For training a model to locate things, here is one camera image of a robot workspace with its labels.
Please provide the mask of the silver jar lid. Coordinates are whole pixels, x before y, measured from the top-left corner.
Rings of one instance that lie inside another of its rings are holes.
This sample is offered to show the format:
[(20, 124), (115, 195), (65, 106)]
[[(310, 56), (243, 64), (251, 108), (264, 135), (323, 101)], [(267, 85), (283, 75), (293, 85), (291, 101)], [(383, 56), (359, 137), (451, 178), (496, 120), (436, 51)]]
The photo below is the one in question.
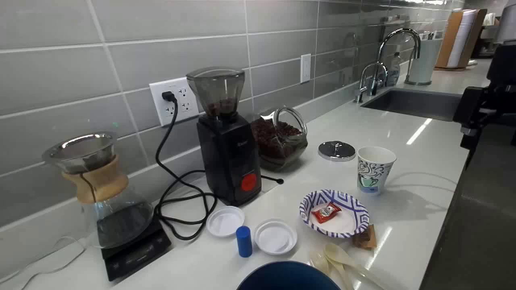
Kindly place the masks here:
[(357, 149), (351, 143), (346, 143), (341, 140), (323, 141), (318, 146), (318, 151), (322, 156), (331, 161), (347, 161), (347, 159), (354, 159), (357, 154)]

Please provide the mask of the black kitchen scale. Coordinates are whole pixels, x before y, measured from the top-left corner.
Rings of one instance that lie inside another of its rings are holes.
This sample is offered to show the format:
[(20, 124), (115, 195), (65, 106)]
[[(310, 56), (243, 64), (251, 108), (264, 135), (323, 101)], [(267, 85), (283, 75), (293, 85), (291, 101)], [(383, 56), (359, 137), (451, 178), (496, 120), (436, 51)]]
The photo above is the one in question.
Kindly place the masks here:
[(154, 262), (172, 248), (173, 243), (164, 230), (164, 225), (154, 219), (138, 238), (102, 251), (107, 277), (110, 282), (123, 280)]

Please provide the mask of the chrome kitchen faucet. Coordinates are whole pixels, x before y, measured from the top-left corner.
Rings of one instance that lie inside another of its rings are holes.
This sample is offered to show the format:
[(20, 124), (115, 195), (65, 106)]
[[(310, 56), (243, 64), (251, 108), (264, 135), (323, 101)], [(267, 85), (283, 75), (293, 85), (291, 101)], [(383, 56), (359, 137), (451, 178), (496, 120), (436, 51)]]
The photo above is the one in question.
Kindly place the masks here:
[(409, 35), (414, 38), (412, 59), (422, 56), (422, 37), (412, 27), (393, 30), (381, 40), (376, 59), (364, 67), (355, 103), (362, 103), (367, 95), (375, 96), (381, 88), (394, 87), (399, 82), (402, 70), (402, 48), (397, 46), (389, 61), (384, 61), (388, 43), (397, 35)]

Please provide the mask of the glass jar with coffee beans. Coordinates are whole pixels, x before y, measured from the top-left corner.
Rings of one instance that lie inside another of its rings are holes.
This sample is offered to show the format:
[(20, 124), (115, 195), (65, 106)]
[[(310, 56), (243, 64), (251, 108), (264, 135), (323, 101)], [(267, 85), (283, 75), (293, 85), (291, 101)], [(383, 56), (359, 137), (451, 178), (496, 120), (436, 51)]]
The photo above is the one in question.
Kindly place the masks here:
[(260, 166), (268, 170), (289, 170), (296, 167), (301, 154), (309, 146), (309, 128), (299, 130), (289, 124), (273, 124), (278, 108), (260, 111), (252, 119), (259, 145)]

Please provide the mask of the blue patterned paper plate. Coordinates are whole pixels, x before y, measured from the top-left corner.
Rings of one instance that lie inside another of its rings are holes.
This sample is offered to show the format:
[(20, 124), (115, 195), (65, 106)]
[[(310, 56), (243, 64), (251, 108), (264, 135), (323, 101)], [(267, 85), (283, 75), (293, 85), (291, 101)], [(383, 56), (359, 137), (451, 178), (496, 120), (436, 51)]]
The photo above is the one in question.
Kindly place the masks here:
[[(328, 203), (336, 203), (341, 207), (341, 212), (331, 220), (320, 224), (312, 211), (323, 207)], [(351, 238), (372, 225), (370, 211), (357, 196), (333, 188), (315, 190), (305, 195), (299, 211), (302, 220), (310, 228), (333, 238)]]

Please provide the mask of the black coffee grinder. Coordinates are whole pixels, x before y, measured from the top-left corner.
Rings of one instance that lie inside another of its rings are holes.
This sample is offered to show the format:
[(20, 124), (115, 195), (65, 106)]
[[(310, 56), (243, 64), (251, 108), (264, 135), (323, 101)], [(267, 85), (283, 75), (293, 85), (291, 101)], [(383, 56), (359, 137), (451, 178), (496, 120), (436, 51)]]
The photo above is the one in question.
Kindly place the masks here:
[(188, 82), (205, 111), (197, 132), (207, 182), (223, 203), (247, 204), (262, 191), (262, 172), (252, 125), (238, 111), (246, 70), (202, 67), (189, 72)]

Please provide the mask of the wooden disposable cutlery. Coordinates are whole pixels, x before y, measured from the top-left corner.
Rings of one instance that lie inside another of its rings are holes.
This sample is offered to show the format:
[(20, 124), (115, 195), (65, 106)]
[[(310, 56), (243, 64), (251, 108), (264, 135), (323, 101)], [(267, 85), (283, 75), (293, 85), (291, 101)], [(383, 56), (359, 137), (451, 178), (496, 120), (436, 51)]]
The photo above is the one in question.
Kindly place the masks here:
[(367, 267), (364, 267), (355, 257), (352, 257), (344, 248), (336, 243), (325, 243), (322, 249), (314, 249), (310, 253), (310, 264), (330, 275), (333, 270), (338, 272), (344, 290), (352, 290), (351, 272), (355, 272), (362, 278), (376, 285), (380, 290), (388, 290), (388, 286)]

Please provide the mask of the glass pour-over coffee maker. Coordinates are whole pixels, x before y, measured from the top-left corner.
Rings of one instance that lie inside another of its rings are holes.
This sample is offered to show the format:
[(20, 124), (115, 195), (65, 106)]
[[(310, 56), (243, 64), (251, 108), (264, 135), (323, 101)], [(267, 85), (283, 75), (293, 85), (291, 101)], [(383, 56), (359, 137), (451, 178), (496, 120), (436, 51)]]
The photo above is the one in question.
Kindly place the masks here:
[(130, 243), (152, 220), (149, 203), (130, 188), (130, 177), (120, 169), (115, 141), (114, 132), (89, 132), (43, 154), (76, 186), (78, 199), (91, 207), (102, 248)]

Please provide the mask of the white light switch plate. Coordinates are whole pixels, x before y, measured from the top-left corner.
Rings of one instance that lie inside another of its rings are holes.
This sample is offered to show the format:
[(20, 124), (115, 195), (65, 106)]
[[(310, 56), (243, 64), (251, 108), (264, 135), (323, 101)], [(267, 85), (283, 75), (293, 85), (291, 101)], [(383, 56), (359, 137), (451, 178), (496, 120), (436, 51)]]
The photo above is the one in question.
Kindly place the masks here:
[(301, 56), (301, 82), (309, 82), (312, 79), (312, 53)]

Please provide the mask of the white wall outlet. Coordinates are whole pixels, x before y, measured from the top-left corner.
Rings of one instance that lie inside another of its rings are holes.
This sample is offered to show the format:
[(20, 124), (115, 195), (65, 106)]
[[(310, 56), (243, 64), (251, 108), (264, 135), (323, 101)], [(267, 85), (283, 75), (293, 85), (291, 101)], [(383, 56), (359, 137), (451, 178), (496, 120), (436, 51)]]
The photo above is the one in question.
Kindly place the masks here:
[(162, 125), (199, 116), (199, 103), (186, 77), (152, 82), (151, 91)]

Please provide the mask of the white round lid right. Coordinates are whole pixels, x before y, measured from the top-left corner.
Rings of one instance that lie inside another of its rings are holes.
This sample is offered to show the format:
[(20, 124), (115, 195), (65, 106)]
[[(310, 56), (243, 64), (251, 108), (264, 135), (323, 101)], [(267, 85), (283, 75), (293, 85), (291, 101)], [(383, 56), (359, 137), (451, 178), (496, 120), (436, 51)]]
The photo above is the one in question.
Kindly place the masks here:
[(280, 219), (265, 220), (255, 228), (257, 246), (273, 256), (291, 253), (297, 241), (297, 232)]

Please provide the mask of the dark blue bowl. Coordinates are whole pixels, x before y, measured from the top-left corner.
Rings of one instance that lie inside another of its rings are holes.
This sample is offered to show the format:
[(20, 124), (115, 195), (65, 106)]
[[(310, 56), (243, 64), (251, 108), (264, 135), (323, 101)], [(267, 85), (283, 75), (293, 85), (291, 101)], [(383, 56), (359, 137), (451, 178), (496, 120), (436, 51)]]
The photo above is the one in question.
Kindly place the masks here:
[(276, 261), (249, 273), (238, 290), (341, 290), (322, 270), (297, 261)]

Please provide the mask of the patterned paper cup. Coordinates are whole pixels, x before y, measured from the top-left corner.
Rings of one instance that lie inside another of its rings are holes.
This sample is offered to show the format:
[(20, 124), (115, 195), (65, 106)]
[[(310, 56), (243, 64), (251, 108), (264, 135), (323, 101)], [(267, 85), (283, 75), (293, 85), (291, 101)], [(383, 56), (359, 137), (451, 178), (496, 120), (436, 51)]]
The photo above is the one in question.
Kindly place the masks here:
[(378, 195), (397, 161), (397, 154), (384, 146), (364, 146), (359, 149), (359, 188)]

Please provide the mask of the red sauce packet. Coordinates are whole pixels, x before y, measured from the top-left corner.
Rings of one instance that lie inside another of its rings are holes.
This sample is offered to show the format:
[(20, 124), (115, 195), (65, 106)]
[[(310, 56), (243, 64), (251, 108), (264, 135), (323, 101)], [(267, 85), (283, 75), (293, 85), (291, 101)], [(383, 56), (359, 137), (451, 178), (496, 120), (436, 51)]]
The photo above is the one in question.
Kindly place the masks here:
[(328, 203), (323, 207), (312, 211), (312, 214), (317, 217), (320, 224), (331, 220), (339, 212), (341, 212), (341, 207), (336, 203)]

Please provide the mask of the brown food piece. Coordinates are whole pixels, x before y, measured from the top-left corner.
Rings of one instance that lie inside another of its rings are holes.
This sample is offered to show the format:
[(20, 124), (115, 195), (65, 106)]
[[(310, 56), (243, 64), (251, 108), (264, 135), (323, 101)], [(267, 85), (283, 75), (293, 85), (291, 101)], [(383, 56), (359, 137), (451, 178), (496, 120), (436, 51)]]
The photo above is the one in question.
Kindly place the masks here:
[(376, 230), (370, 225), (365, 232), (352, 238), (354, 244), (364, 249), (375, 249), (378, 244)]

